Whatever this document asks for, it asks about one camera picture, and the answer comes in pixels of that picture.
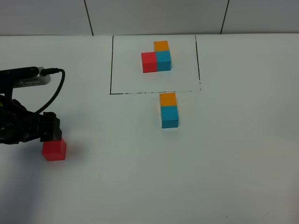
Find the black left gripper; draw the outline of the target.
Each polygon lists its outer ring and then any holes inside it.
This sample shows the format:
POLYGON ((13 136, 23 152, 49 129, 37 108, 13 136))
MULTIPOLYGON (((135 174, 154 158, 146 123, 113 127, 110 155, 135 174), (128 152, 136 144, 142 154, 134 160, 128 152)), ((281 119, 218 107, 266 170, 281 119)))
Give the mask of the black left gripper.
POLYGON ((28 111, 19 101, 0 96, 0 142, 18 144, 40 138, 41 142, 60 141, 60 119, 53 112, 28 111))

